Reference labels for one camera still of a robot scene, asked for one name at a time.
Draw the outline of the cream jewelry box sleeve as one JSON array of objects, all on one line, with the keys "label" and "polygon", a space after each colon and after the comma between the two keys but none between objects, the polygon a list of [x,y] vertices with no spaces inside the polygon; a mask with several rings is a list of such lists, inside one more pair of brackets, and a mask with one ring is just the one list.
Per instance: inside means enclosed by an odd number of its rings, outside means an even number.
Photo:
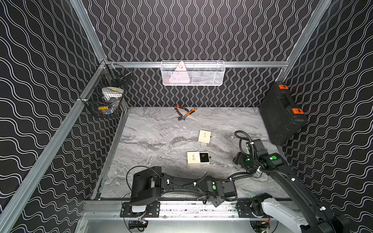
[{"label": "cream jewelry box sleeve", "polygon": [[201,130],[199,133],[199,138],[198,141],[202,143],[210,143],[211,140],[211,132],[210,131],[205,131]]}]

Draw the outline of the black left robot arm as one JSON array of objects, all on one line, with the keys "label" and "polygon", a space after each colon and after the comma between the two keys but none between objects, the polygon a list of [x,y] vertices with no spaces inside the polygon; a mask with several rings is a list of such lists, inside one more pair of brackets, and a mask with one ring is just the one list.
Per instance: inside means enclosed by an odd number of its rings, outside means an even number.
[{"label": "black left robot arm", "polygon": [[197,179],[175,177],[155,166],[133,175],[129,203],[131,206],[150,205],[169,193],[193,196],[204,203],[211,202],[215,207],[238,198],[232,179],[214,178],[207,172]]}]

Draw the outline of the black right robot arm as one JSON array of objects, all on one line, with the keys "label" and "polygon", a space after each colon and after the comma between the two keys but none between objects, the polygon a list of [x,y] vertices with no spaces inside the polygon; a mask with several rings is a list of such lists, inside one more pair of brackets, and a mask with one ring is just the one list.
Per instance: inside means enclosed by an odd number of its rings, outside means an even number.
[{"label": "black right robot arm", "polygon": [[250,210],[256,217],[275,218],[294,233],[347,233],[350,221],[343,214],[333,213],[321,204],[312,192],[295,176],[286,160],[277,153],[269,154],[261,140],[241,137],[246,148],[234,158],[234,163],[251,174],[267,174],[275,180],[296,204],[295,212],[277,201],[272,195],[263,193],[251,199]]}]

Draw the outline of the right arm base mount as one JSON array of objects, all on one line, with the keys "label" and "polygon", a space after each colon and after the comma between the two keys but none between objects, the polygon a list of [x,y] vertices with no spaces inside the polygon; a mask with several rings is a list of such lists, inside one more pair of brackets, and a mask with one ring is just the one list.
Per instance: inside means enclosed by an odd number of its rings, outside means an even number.
[{"label": "right arm base mount", "polygon": [[264,213],[262,203],[268,199],[272,198],[268,193],[262,193],[251,198],[247,202],[238,202],[236,204],[236,210],[238,211],[239,218],[249,218],[254,216],[256,218],[266,218],[268,215]]}]

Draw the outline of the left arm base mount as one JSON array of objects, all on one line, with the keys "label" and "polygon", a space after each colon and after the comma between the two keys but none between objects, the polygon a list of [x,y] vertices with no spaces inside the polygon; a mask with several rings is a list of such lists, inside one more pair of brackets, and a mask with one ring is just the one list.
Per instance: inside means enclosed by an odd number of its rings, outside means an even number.
[{"label": "left arm base mount", "polygon": [[149,205],[132,206],[129,203],[123,203],[120,211],[122,218],[142,218],[159,217],[160,202],[154,202]]}]

